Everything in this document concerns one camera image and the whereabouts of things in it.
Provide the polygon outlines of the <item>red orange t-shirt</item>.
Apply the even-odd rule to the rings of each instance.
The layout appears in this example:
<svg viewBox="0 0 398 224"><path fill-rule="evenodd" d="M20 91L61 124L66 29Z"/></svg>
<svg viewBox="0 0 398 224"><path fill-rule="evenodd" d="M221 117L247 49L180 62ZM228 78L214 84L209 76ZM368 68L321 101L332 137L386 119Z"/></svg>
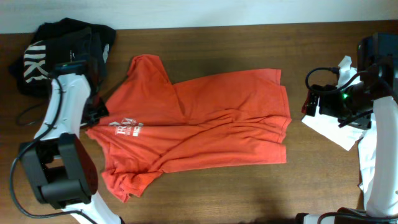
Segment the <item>red orange t-shirt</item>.
<svg viewBox="0 0 398 224"><path fill-rule="evenodd" d="M86 132L103 149L107 189L126 202L165 173L285 163L281 76L261 68L172 83L160 57L134 57L109 115Z"/></svg>

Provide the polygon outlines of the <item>white printed t-shirt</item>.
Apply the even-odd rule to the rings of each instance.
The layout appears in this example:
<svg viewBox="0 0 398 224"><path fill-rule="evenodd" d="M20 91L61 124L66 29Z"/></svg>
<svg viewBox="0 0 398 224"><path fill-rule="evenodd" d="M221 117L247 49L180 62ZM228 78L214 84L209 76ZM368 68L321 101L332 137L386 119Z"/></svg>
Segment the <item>white printed t-shirt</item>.
<svg viewBox="0 0 398 224"><path fill-rule="evenodd" d="M305 85L309 83L309 79L314 73L320 72L321 70L322 68L318 67L308 72L305 77ZM338 67L327 67L325 71L337 75L338 82L333 86L338 86L352 77L357 72L357 68L351 67L350 57L345 57ZM315 117L312 117L304 114L302 118L304 124L337 143L343 149L348 150L355 142L359 143L358 151L360 167L362 169L361 187L364 194L364 208L366 208L369 199L368 185L374 177L375 166L376 122L374 116L371 116L371 119L372 127L366 131L351 126L339 128L337 119L327 115L317 114Z"/></svg>

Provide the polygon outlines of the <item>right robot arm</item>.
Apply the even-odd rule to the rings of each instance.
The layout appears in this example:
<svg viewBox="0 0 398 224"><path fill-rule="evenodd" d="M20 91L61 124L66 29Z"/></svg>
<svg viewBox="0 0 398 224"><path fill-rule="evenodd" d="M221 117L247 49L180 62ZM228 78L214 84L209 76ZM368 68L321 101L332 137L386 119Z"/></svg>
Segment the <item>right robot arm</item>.
<svg viewBox="0 0 398 224"><path fill-rule="evenodd" d="M374 177L363 210L299 213L296 223L397 223L397 35L375 33L357 46L357 72L338 86L310 85L302 113L362 130L376 122Z"/></svg>

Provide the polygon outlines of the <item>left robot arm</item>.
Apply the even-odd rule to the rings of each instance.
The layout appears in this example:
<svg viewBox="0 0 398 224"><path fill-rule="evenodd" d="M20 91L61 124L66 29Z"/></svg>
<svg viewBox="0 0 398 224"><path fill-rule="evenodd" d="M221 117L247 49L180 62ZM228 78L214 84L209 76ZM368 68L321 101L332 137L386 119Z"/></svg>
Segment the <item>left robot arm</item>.
<svg viewBox="0 0 398 224"><path fill-rule="evenodd" d="M49 105L40 129L30 142L20 145L9 175L15 206L35 219L73 216L79 223L115 223L113 213L98 192L96 166L80 141L80 129L108 114L98 96L99 68L95 59L59 63L46 76ZM14 171L20 163L35 198L55 212L33 214L19 203L14 191Z"/></svg>

